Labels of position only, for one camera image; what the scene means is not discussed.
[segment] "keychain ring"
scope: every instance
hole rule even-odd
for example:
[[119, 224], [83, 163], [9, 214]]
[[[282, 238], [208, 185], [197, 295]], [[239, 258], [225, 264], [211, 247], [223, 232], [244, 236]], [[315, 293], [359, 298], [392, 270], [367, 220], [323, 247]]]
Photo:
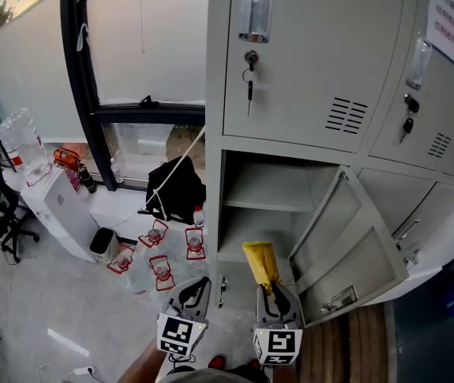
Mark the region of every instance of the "keychain ring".
[[[254, 73], [256, 78], [254, 80], [246, 80], [246, 73], [248, 72], [251, 72], [251, 73]], [[256, 69], [254, 69], [253, 71], [250, 71], [249, 68], [246, 68], [244, 71], [243, 71], [243, 81], [246, 82], [247, 84], [252, 81], [254, 84], [256, 84], [257, 82], [259, 82], [259, 79], [260, 79], [260, 73], [259, 71], [257, 71]]]

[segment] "black bag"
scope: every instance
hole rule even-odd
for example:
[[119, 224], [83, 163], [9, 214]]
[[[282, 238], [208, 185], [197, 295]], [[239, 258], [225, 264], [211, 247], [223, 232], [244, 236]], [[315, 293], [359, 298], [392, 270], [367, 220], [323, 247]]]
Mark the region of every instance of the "black bag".
[[[177, 157], [148, 173], [148, 190], [145, 200], [152, 197], [154, 190], [164, 182], [179, 159], [180, 157]], [[168, 221], [174, 219], [190, 225], [194, 223], [195, 206], [202, 208], [205, 201], [205, 185], [195, 173], [193, 162], [189, 156], [184, 157], [163, 188], [147, 203], [147, 210], [157, 219], [164, 220], [160, 199]]]

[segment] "yellow object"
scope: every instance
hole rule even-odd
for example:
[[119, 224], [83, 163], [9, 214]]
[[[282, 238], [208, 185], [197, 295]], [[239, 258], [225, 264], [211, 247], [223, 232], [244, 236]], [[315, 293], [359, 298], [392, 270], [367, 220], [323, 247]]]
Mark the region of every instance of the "yellow object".
[[244, 254], [250, 264], [255, 281], [263, 285], [269, 295], [273, 294], [271, 281], [280, 282], [273, 245], [269, 241], [243, 243]]

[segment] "open locker door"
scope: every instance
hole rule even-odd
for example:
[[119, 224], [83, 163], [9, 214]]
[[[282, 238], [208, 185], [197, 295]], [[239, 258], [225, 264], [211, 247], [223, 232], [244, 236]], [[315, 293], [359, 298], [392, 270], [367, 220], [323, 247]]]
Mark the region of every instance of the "open locker door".
[[306, 326], [363, 305], [408, 277], [383, 219], [345, 166], [290, 253], [290, 265]]

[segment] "small trash can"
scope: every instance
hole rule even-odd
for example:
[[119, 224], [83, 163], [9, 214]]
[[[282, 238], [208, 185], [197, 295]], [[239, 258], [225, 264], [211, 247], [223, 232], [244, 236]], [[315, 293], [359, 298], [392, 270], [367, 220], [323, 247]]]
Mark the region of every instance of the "small trash can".
[[118, 252], [118, 240], [115, 232], [109, 228], [100, 228], [90, 244], [90, 250], [99, 261], [112, 263]]

